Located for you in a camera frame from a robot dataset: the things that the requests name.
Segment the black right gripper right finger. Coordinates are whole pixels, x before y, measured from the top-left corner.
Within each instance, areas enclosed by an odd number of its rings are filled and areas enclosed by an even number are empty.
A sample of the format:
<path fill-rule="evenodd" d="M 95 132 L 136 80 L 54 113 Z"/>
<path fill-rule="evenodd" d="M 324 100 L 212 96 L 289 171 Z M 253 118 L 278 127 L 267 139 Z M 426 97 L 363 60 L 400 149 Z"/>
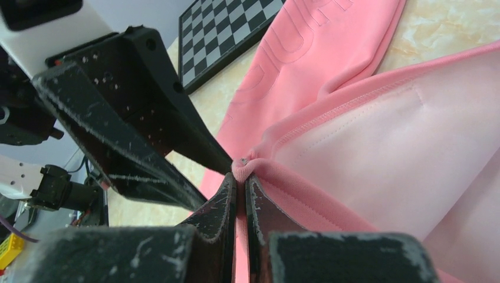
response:
<path fill-rule="evenodd" d="M 251 282 L 439 282 L 422 245 L 402 233 L 313 232 L 251 175 L 245 183 Z"/>

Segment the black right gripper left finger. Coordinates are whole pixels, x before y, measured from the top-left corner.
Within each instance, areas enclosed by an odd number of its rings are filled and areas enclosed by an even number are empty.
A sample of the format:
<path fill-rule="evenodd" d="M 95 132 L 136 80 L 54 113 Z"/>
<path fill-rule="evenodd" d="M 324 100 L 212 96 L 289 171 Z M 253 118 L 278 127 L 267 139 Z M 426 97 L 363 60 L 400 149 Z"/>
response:
<path fill-rule="evenodd" d="M 67 228 L 38 243 L 24 282 L 234 282 L 237 183 L 176 226 Z"/>

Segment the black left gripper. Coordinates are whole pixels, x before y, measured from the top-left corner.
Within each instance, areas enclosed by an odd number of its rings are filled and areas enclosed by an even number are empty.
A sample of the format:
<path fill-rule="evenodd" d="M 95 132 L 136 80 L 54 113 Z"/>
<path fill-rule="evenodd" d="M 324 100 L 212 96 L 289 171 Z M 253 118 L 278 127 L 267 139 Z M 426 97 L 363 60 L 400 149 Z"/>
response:
<path fill-rule="evenodd" d="M 33 79 L 1 49 L 1 144 L 37 145 L 64 132 L 56 118 L 112 189 L 129 200 L 199 209 L 207 199 L 123 121 L 74 62 Z"/>

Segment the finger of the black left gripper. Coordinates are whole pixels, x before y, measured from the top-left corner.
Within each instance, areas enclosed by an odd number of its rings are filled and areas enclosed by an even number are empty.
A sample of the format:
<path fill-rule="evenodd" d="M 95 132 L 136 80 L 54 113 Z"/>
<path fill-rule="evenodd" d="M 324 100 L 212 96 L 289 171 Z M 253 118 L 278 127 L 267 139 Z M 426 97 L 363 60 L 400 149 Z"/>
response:
<path fill-rule="evenodd" d="M 232 159 L 185 94 L 159 32 L 129 27 L 88 43 L 84 71 L 113 110 L 162 156 L 175 151 L 226 174 Z"/>

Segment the pink zip-up jacket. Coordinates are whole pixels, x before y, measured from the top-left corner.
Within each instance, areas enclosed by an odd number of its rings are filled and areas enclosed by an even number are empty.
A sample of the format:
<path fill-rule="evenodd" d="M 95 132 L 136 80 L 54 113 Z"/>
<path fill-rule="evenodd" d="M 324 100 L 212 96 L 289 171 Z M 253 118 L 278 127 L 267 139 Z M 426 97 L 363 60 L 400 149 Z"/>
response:
<path fill-rule="evenodd" d="M 217 141 L 314 231 L 393 231 L 499 281 L 499 42 L 376 74 L 403 1 L 287 1 Z"/>

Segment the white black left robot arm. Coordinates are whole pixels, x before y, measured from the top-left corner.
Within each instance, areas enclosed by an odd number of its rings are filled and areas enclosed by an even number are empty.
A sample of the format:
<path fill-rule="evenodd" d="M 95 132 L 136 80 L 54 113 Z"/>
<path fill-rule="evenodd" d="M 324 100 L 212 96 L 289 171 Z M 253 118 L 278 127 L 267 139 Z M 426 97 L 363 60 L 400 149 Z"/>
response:
<path fill-rule="evenodd" d="M 114 32 L 84 1 L 1 2 L 2 141 L 68 134 L 118 194 L 197 210 L 206 198 L 166 160 L 221 174 L 231 158 L 184 93 L 160 33 Z"/>

